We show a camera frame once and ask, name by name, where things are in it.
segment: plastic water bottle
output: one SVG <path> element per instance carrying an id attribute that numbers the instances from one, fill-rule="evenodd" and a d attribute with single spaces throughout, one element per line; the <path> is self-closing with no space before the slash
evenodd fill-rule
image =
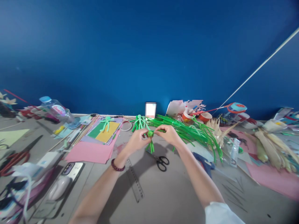
<path id="1" fill-rule="evenodd" d="M 74 118 L 74 116 L 67 110 L 58 100 L 53 100 L 48 96 L 40 98 L 42 102 L 41 106 L 60 122 L 66 122 L 69 129 L 75 129 L 79 126 L 80 118 Z"/>

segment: hand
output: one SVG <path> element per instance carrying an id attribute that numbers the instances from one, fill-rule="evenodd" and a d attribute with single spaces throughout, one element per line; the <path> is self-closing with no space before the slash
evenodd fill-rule
<path id="1" fill-rule="evenodd" d="M 160 125 L 156 128 L 154 133 L 165 139 L 169 144 L 172 144 L 174 147 L 179 147 L 180 145 L 185 145 L 183 140 L 179 137 L 173 126 L 171 125 Z"/>
<path id="2" fill-rule="evenodd" d="M 148 132 L 149 131 L 147 129 L 139 129 L 134 131 L 132 137 L 130 138 L 123 151 L 126 151 L 129 155 L 131 155 L 137 150 L 148 145 L 152 141 L 152 137 L 143 140 L 145 138 L 144 134 Z"/>

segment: white mouse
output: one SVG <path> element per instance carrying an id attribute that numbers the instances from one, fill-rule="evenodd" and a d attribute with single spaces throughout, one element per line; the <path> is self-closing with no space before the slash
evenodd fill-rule
<path id="1" fill-rule="evenodd" d="M 49 200 L 56 201 L 57 199 L 59 199 L 63 195 L 63 193 L 65 192 L 65 190 L 67 189 L 71 181 L 72 179 L 68 176 L 65 176 L 60 180 L 56 181 L 56 183 L 50 190 L 49 197 L 48 197 Z"/>

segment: bracelet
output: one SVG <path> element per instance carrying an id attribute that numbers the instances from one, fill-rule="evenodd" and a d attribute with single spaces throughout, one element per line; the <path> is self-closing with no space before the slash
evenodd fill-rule
<path id="1" fill-rule="evenodd" d="M 122 169 L 119 169 L 114 165 L 114 160 L 115 159 L 111 160 L 111 166 L 113 167 L 113 169 L 115 169 L 118 172 L 124 171 L 126 166 L 124 166 L 124 168 L 122 168 Z"/>

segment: phone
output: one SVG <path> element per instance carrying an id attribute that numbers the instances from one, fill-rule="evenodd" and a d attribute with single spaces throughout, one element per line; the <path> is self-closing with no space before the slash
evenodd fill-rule
<path id="1" fill-rule="evenodd" d="M 155 118 L 156 117 L 156 102 L 146 102 L 145 103 L 145 117 Z"/>

